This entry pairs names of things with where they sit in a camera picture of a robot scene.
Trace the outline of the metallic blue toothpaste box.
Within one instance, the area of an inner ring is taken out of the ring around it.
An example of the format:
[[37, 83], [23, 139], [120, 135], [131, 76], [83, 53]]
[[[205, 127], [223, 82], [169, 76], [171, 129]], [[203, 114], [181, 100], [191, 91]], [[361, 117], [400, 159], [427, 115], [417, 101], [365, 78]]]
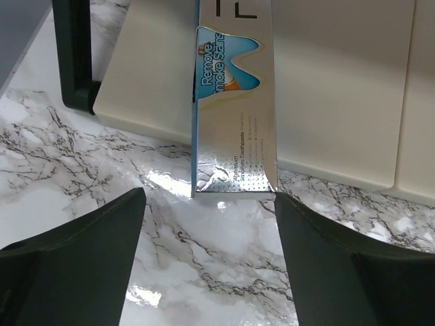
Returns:
[[272, 3], [200, 1], [192, 90], [192, 195], [276, 192]]

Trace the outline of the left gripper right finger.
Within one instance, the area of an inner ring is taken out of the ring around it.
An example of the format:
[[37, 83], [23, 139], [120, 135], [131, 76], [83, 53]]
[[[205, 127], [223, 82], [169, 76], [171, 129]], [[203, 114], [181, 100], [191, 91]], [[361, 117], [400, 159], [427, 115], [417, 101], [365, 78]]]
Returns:
[[387, 244], [278, 193], [275, 216], [300, 325], [433, 325], [434, 255]]

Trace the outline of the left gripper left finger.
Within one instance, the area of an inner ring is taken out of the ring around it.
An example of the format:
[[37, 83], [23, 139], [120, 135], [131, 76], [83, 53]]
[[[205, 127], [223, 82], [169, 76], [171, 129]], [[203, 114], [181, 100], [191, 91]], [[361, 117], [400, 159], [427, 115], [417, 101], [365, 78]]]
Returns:
[[118, 325], [146, 196], [106, 205], [1, 250], [2, 325]]

